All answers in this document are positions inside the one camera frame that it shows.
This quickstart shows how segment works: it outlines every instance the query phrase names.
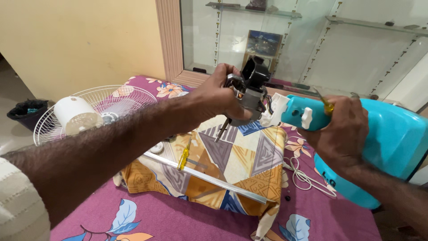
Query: white plastic knob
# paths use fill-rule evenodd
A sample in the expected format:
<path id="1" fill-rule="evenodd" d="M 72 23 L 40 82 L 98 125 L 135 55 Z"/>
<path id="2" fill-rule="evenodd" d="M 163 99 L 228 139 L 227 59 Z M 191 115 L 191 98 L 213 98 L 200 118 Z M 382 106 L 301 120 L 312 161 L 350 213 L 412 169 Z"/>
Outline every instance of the white plastic knob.
<path id="1" fill-rule="evenodd" d="M 302 115 L 302 128 L 309 129 L 309 126 L 311 125 L 311 121 L 312 121 L 312 109 L 309 107 L 306 107 Z"/>
<path id="2" fill-rule="evenodd" d="M 150 152 L 153 154 L 159 153 L 163 150 L 163 143 L 159 142 L 154 147 L 150 148 Z"/>

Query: black trash bin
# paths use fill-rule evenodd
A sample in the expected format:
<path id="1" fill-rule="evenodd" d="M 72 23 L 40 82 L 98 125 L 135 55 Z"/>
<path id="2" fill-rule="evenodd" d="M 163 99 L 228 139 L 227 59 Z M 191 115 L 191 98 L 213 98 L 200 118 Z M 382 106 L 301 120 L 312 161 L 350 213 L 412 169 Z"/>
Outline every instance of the black trash bin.
<path id="1" fill-rule="evenodd" d="M 34 131 L 38 120 L 48 110 L 48 101 L 41 99 L 27 100 L 16 104 L 15 108 L 7 113 L 7 117 L 21 123 Z"/>

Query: framed picture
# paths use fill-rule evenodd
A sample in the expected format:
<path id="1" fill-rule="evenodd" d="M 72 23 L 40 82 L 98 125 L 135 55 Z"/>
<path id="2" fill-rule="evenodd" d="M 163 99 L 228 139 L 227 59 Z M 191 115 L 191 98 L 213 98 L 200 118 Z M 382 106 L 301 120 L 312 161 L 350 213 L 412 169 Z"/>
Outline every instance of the framed picture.
<path id="1" fill-rule="evenodd" d="M 243 65 L 245 65 L 250 56 L 257 55 L 265 59 L 264 64 L 270 72 L 273 72 L 281 41 L 282 35 L 280 34 L 250 30 L 248 32 Z"/>

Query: metal bar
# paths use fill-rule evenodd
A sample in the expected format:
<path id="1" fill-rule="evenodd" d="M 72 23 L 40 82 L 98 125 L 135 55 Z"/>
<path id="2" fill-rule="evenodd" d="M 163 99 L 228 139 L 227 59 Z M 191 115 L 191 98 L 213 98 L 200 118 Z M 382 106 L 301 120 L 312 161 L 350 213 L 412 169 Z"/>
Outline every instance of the metal bar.
<path id="1" fill-rule="evenodd" d="M 177 168 L 177 163 L 176 162 L 173 162 L 173 161 L 168 160 L 166 158 L 160 157 L 160 156 L 155 155 L 155 154 L 153 154 L 151 152 L 147 151 L 147 152 L 145 152 L 143 154 L 143 156 L 148 157 L 150 159 L 153 159 L 153 160 L 155 160 L 155 161 L 157 161 L 157 162 L 159 162 L 161 164 L 170 166 L 170 167 L 172 167 L 174 169 Z M 229 184 L 229 183 L 227 183 L 225 181 L 219 180 L 219 179 L 214 178 L 212 176 L 208 176 L 208 175 L 206 175 L 204 173 L 198 172 L 198 171 L 193 170 L 191 168 L 188 168 L 186 166 L 180 172 L 184 172 L 184 173 L 190 174 L 190 175 L 192 175 L 194 177 L 200 178 L 200 179 L 202 179 L 204 181 L 207 181 L 209 183 L 212 183 L 214 185 L 217 185 L 217 186 L 222 187 L 224 189 L 227 189 L 229 191 L 238 193 L 238 194 L 240 194 L 240 195 L 242 195 L 244 197 L 247 197 L 249 199 L 252 199 L 252 200 L 254 200 L 256 202 L 260 202 L 262 204 L 266 204 L 267 199 L 265 197 L 263 197 L 263 196 L 257 195 L 255 193 L 252 193 L 252 192 L 247 191 L 245 189 L 242 189 L 240 187 L 234 186 L 232 184 Z"/>

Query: glass shelf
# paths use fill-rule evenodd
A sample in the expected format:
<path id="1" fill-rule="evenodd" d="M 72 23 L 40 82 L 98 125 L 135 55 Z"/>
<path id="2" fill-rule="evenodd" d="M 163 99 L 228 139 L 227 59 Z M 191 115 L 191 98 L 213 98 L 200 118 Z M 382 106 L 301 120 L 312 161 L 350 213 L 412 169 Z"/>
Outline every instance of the glass shelf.
<path id="1" fill-rule="evenodd" d="M 247 11 L 247 12 L 259 12 L 259 13 L 267 13 L 267 14 L 279 15 L 279 16 L 285 16 L 285 17 L 291 17 L 291 18 L 302 18 L 302 15 L 298 12 L 286 12 L 286 11 L 279 11 L 279 10 L 275 12 L 257 11 L 252 9 L 245 9 L 245 6 L 242 6 L 240 4 L 209 2 L 205 4 L 205 6 L 210 6 L 216 9 L 230 9 L 230 10 Z"/>
<path id="2" fill-rule="evenodd" d="M 325 18 L 328 21 L 330 21 L 332 24 L 351 24 L 356 26 L 372 27 L 372 28 L 385 29 L 385 30 L 391 30 L 396 32 L 413 33 L 419 36 L 428 37 L 428 30 L 426 29 L 420 29 L 420 28 L 405 29 L 403 26 L 386 26 L 383 23 L 374 23 L 374 22 L 354 20 L 349 18 L 339 18 L 339 17 L 332 17 L 332 16 L 325 16 Z"/>

